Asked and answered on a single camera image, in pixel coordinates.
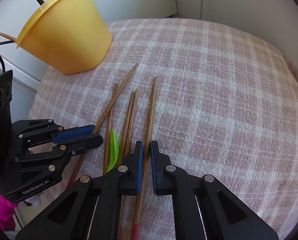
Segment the pink sleeve forearm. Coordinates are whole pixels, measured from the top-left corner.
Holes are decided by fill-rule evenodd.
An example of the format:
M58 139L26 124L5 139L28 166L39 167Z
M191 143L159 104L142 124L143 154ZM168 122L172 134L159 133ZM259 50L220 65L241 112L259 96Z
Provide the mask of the pink sleeve forearm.
M17 208L18 205L18 203L14 204L9 202L0 194L0 228L3 231L15 230L13 215L15 214L15 208Z

